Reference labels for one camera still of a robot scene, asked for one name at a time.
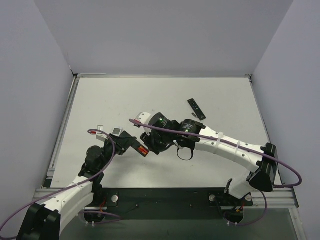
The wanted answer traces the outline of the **white remote control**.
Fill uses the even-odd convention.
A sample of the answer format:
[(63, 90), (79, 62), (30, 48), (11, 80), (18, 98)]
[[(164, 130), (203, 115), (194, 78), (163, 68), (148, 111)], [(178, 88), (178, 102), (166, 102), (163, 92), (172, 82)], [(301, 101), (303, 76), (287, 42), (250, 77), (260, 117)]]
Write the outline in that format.
[(120, 136), (121, 133), (123, 132), (123, 128), (122, 127), (114, 127), (111, 131), (111, 134), (114, 136)]

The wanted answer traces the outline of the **wide black remote control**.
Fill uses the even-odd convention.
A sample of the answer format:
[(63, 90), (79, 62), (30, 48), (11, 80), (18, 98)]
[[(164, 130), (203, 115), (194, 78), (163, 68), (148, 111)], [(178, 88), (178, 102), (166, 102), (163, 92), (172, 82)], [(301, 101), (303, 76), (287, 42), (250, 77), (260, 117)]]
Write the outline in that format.
[(138, 148), (143, 145), (138, 141), (136, 137), (131, 136), (126, 131), (123, 131), (119, 136), (118, 144), (121, 147), (122, 154), (125, 153), (129, 148), (133, 148), (136, 152), (138, 152), (141, 155), (141, 153), (138, 151)]

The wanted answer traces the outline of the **red orange battery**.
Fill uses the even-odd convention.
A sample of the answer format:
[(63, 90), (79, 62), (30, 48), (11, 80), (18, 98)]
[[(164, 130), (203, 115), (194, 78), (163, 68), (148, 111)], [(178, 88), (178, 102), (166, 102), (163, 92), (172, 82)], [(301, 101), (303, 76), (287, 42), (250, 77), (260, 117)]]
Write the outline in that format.
[(138, 147), (138, 151), (140, 152), (141, 155), (147, 156), (149, 153), (149, 150), (143, 146)]

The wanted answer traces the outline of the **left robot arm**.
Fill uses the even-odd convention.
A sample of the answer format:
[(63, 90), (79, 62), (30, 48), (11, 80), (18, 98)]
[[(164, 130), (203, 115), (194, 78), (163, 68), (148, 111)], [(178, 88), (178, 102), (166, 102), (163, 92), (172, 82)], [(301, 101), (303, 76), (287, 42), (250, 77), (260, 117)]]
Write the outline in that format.
[(58, 240), (64, 228), (88, 205), (101, 203), (100, 191), (104, 169), (115, 155), (123, 155), (136, 138), (108, 137), (103, 147), (92, 146), (79, 174), (72, 183), (42, 204), (33, 203), (27, 210), (18, 240)]

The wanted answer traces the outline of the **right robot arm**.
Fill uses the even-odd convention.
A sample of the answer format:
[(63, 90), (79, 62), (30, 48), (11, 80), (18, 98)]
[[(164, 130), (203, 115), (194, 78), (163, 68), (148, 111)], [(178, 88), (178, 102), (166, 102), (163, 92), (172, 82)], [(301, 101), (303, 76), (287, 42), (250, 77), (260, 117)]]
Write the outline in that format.
[(134, 120), (136, 127), (143, 127), (141, 140), (147, 148), (159, 155), (170, 147), (189, 149), (217, 155), (246, 169), (243, 176), (227, 182), (225, 191), (234, 198), (242, 199), (253, 190), (272, 192), (278, 164), (273, 160), (276, 146), (271, 143), (254, 145), (217, 132), (192, 119), (182, 122), (169, 120), (162, 113), (151, 115), (141, 112)]

